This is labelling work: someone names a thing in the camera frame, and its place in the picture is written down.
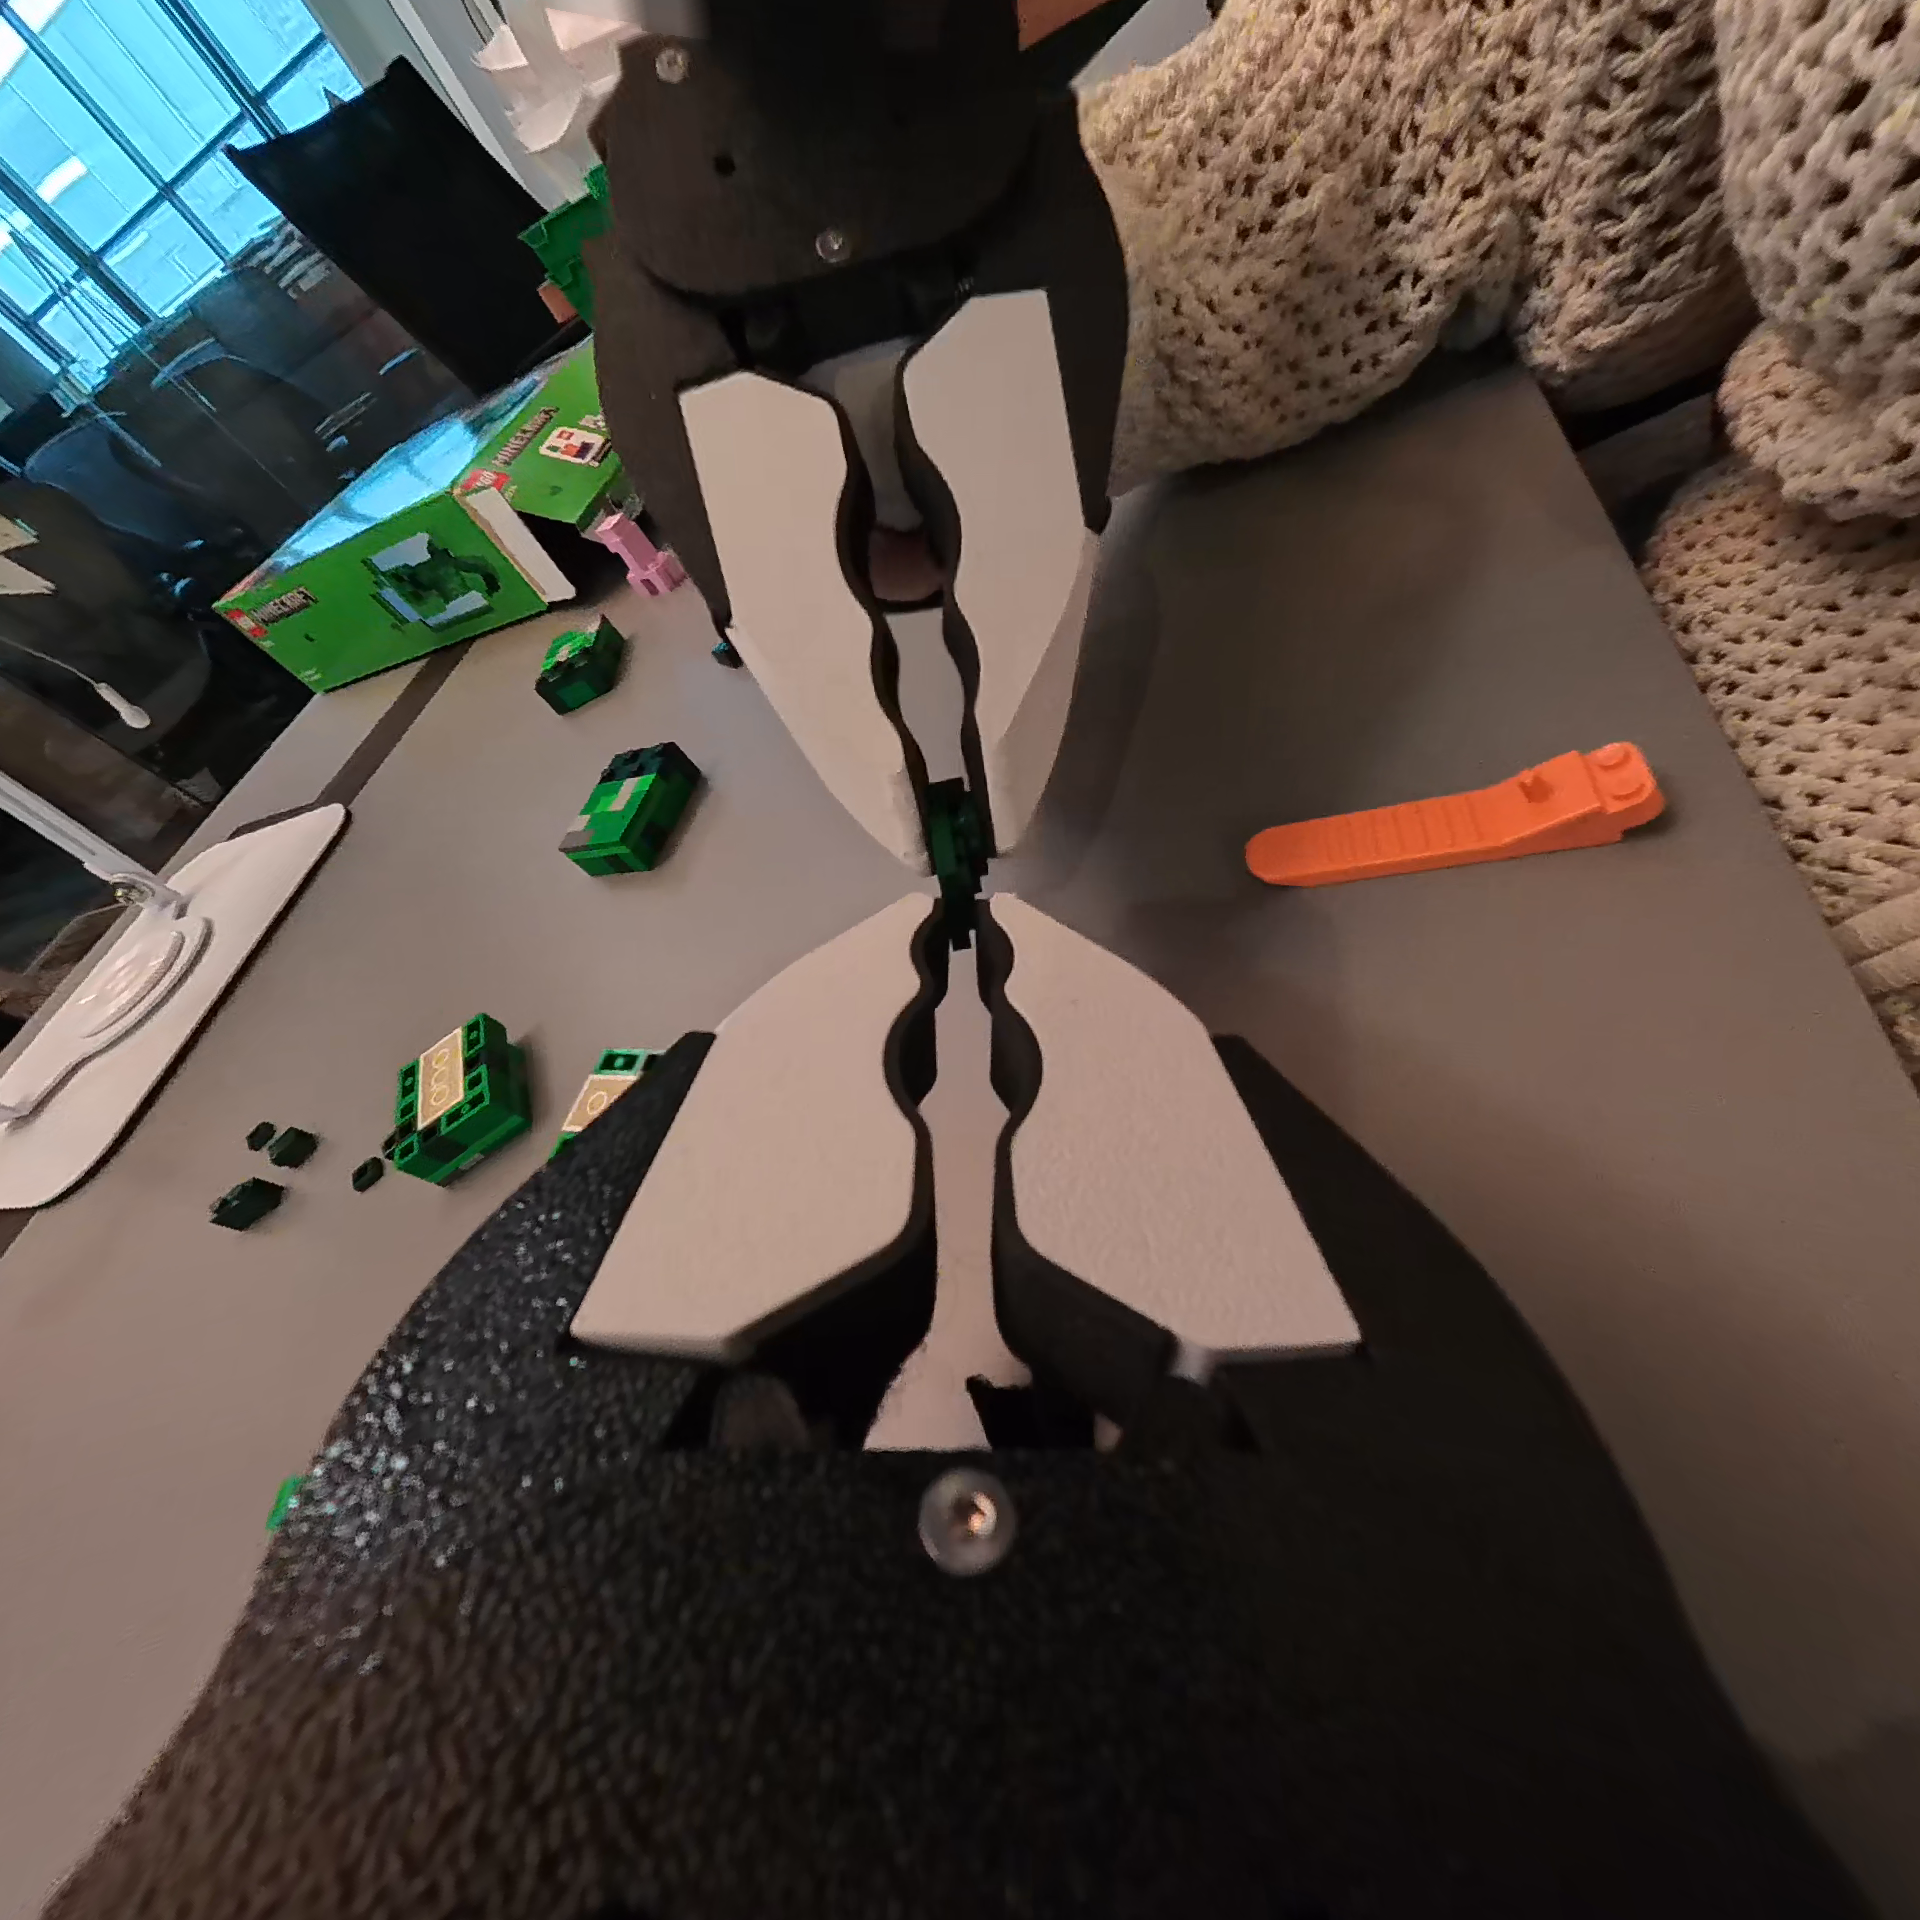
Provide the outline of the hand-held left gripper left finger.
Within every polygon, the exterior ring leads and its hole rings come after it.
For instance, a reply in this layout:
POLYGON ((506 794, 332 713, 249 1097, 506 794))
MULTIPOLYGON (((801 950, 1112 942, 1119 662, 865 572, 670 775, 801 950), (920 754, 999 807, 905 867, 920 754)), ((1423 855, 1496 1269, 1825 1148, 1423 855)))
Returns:
POLYGON ((941 906, 903 895, 789 961, 713 1035, 568 1334, 779 1380, 865 1446, 935 1291, 941 906))

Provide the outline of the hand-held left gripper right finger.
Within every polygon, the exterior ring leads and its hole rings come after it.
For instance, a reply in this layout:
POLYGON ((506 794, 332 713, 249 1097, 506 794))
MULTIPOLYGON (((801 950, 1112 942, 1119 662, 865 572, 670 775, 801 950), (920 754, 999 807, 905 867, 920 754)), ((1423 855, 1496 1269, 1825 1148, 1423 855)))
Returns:
POLYGON ((1173 1383, 1352 1356, 1362 1329, 1207 1026, 1019 895, 977 917, 1001 1344, 1129 1428, 1173 1383))

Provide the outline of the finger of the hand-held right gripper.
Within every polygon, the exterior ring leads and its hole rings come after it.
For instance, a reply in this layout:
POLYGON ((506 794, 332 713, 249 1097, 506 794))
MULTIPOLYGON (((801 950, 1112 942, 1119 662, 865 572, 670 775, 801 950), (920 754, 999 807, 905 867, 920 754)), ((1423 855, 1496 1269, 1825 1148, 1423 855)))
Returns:
POLYGON ((1097 568, 1047 293, 966 302, 905 363, 903 420, 953 523, 977 780, 993 848, 1014 851, 1060 754, 1097 568))
POLYGON ((840 409, 764 374, 721 377, 680 406, 734 651, 825 794, 920 873, 917 775, 874 681, 890 635, 850 569, 865 470, 840 409))

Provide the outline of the dark green lego assembly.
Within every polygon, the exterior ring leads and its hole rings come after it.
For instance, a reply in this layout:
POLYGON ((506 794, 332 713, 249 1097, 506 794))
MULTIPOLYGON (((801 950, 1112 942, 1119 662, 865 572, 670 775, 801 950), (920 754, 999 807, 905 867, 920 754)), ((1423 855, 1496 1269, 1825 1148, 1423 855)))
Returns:
POLYGON ((990 827, 966 780, 926 789, 923 834, 927 867, 939 885, 948 948, 966 950, 977 932, 979 885, 993 858, 990 827))

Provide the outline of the person's right forearm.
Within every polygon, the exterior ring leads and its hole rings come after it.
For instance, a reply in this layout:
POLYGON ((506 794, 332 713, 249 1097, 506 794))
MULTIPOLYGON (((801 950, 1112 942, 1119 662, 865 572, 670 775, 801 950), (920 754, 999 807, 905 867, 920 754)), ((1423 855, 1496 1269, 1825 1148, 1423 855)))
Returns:
POLYGON ((1129 282, 1112 492, 1301 446, 1438 349, 1608 413, 1754 319, 1710 4, 1221 4, 1080 134, 1129 282))

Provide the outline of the green lego face block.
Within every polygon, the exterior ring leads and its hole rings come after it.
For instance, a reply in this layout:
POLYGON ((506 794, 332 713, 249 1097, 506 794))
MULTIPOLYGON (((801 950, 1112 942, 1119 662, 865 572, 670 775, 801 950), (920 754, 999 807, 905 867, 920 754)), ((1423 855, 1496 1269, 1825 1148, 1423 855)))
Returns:
POLYGON ((381 1159, 396 1175, 446 1189, 530 1127, 525 1050, 478 1012, 396 1072, 381 1159))
POLYGON ((547 1159, 557 1162, 568 1144, 623 1091, 640 1083, 656 1061, 659 1050, 652 1048, 605 1048, 575 1091, 547 1159))

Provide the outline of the dark green lego cube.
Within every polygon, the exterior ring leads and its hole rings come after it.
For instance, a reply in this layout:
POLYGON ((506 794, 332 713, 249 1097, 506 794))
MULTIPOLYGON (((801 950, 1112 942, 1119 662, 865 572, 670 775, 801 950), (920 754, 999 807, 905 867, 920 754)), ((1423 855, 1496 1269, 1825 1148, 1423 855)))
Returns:
POLYGON ((539 666, 535 696, 551 713, 576 713, 609 693, 627 666, 627 639, 609 616, 557 634, 539 666))

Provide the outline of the green lego block dark studs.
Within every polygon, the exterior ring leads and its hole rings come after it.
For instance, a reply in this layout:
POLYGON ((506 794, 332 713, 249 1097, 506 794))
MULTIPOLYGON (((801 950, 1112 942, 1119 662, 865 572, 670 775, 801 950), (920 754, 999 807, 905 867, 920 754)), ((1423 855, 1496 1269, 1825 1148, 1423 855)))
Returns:
POLYGON ((702 772, 673 742, 615 754, 557 851, 587 877, 652 873, 699 790, 702 772))

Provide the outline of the green cardboard lego box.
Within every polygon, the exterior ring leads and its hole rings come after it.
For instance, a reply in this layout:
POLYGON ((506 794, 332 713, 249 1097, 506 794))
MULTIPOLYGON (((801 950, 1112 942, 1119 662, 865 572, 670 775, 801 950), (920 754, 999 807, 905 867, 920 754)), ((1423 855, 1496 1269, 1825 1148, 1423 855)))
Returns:
POLYGON ((583 341, 379 457, 216 613, 304 688, 344 688, 571 602, 627 496, 583 341))

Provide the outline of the scattered small dark lego pieces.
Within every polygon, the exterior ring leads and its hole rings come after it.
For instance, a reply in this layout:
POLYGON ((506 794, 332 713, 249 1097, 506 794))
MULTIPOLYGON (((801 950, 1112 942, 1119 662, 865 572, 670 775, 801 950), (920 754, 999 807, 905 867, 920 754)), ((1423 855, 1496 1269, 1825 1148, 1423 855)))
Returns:
MULTIPOLYGON (((401 1130, 392 1127, 374 1152, 351 1163, 344 1175, 351 1193, 367 1193, 381 1185, 396 1142, 401 1130)), ((292 1193, 286 1177, 304 1173, 322 1152, 322 1135, 301 1126, 257 1123, 243 1134, 243 1148, 268 1173, 239 1177, 209 1202, 206 1221, 222 1232, 250 1232, 280 1211, 292 1193)))

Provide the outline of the green plastic storage bin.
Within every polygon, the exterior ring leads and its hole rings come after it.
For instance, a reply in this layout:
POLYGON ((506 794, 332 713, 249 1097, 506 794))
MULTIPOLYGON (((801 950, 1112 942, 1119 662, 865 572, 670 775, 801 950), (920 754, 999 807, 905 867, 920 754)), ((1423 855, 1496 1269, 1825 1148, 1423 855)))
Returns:
POLYGON ((580 312, 584 309, 584 296, 571 293, 571 289, 583 279, 587 240, 605 231, 608 168, 593 164, 576 199, 544 213, 519 233, 522 247, 540 262, 544 279, 564 291, 564 298, 580 312))

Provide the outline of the white paper sheets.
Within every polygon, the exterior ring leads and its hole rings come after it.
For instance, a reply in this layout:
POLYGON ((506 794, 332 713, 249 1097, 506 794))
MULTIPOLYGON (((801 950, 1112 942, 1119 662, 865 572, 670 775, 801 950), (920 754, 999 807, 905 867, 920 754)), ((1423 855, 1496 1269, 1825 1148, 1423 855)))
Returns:
POLYGON ((528 156, 580 139, 619 83, 622 47, 638 37, 635 4, 497 4, 499 23, 474 55, 528 156))

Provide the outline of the orange brick separator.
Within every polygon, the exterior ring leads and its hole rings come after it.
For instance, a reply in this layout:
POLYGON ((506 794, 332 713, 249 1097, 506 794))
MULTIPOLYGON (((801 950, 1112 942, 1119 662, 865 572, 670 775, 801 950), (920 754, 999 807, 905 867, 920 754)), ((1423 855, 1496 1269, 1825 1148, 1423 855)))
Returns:
POLYGON ((1605 848, 1662 812, 1647 757, 1615 742, 1477 790, 1261 829, 1246 844, 1243 866, 1261 885, 1318 890, 1605 848))

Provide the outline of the dark office chairs row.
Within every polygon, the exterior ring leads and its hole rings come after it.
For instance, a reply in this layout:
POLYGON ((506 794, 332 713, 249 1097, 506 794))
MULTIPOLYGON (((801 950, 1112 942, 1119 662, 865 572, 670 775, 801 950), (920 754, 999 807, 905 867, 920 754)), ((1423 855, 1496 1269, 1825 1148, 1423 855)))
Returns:
POLYGON ((427 370, 289 238, 141 330, 94 392, 1 420, 1 696, 216 798, 304 706, 217 598, 392 446, 427 370))

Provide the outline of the white book stand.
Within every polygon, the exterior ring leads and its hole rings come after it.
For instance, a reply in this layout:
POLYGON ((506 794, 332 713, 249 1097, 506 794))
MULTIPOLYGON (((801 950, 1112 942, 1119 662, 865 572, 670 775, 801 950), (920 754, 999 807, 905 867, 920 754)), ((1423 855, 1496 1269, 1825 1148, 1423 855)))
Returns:
POLYGON ((1 1211, 39 1214, 130 1135, 351 815, 344 804, 269 815, 156 877, 10 776, 1 809, 123 912, 1 1050, 1 1211))

